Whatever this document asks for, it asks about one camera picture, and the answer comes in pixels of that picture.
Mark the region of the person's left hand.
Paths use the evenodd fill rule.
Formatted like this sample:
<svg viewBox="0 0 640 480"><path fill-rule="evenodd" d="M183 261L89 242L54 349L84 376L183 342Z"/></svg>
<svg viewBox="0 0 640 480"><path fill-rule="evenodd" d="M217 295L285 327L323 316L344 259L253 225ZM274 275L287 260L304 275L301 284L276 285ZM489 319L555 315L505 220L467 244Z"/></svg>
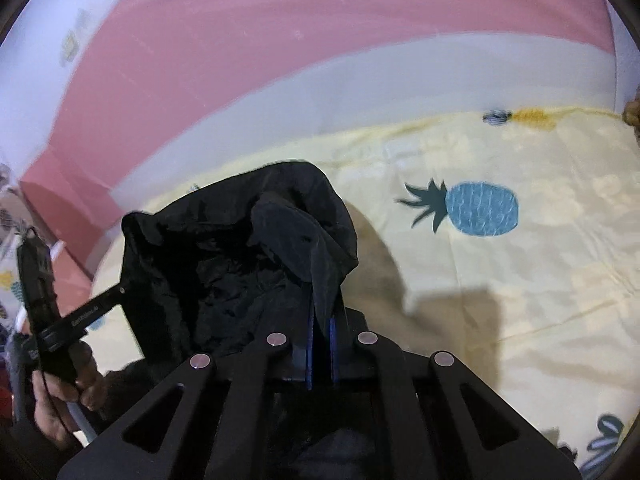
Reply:
<svg viewBox="0 0 640 480"><path fill-rule="evenodd" d="M39 370L32 373L35 425L61 451L78 443L74 433L79 426L67 404L78 403L90 412L99 412L107 397L105 377L98 371L90 346L85 341L79 341L74 351L77 378L73 382Z"/></svg>

